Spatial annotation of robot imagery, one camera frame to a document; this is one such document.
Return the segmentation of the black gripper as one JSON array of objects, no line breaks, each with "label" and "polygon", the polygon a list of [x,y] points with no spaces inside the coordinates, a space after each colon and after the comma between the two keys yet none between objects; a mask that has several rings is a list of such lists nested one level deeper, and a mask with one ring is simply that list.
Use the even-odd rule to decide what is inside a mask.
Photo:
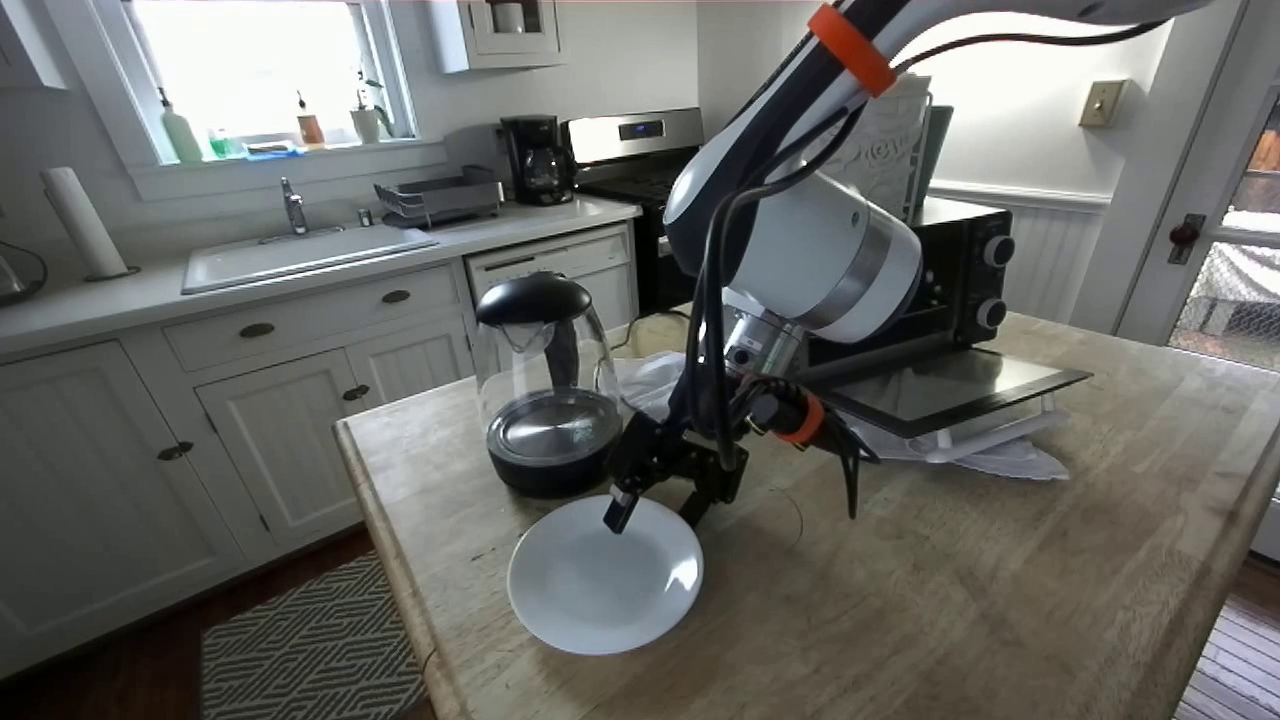
[{"label": "black gripper", "polygon": [[678,352],[678,382],[661,411],[636,411],[607,457],[605,529],[626,531],[646,493],[690,479],[680,520],[698,529],[712,503],[731,503],[749,453],[745,432],[807,442],[807,388],[794,380],[800,330],[770,313],[694,313]]}]

